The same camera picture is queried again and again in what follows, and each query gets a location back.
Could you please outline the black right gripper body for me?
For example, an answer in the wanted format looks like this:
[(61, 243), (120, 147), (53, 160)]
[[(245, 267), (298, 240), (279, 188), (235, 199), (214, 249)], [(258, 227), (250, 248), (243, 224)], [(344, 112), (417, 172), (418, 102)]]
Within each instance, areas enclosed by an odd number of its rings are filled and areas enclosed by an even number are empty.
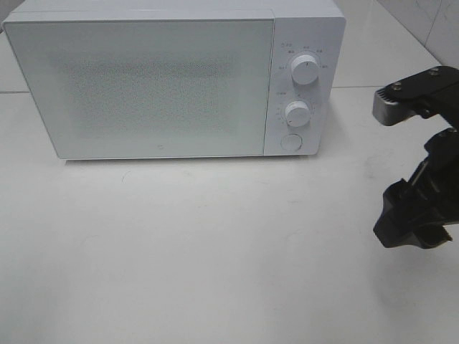
[(458, 69), (432, 67), (383, 87), (393, 100), (407, 103), (416, 115), (429, 119), (441, 116), (449, 128), (425, 144), (427, 157), (408, 181), (430, 187), (452, 199), (452, 223), (458, 222)]

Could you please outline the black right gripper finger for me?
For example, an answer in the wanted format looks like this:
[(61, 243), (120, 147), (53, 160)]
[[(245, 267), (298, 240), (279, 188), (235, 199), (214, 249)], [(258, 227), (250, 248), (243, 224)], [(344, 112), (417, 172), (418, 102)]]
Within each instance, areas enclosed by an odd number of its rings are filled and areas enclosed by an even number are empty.
[(452, 223), (452, 199), (432, 188), (412, 186), (402, 179), (383, 193), (382, 213), (373, 231), (383, 247), (434, 249), (450, 242), (445, 229)]

